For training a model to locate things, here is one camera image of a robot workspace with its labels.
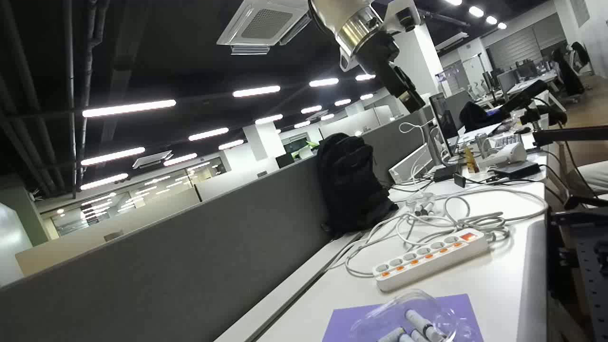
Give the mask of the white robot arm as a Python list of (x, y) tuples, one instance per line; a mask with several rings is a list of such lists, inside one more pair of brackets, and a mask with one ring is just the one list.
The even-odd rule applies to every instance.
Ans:
[(346, 68), (359, 64), (374, 73), (408, 111), (425, 106), (412, 79), (395, 64), (399, 47), (393, 39), (401, 30), (414, 30), (422, 18), (412, 0), (391, 0), (386, 14), (372, 0), (308, 0), (315, 16), (334, 35)]

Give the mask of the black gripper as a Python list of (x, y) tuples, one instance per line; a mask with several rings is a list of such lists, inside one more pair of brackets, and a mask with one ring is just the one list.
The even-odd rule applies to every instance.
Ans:
[(416, 90), (416, 85), (399, 66), (382, 62), (376, 70), (376, 75), (384, 87), (405, 104), (408, 111), (416, 111), (425, 106), (424, 98)]

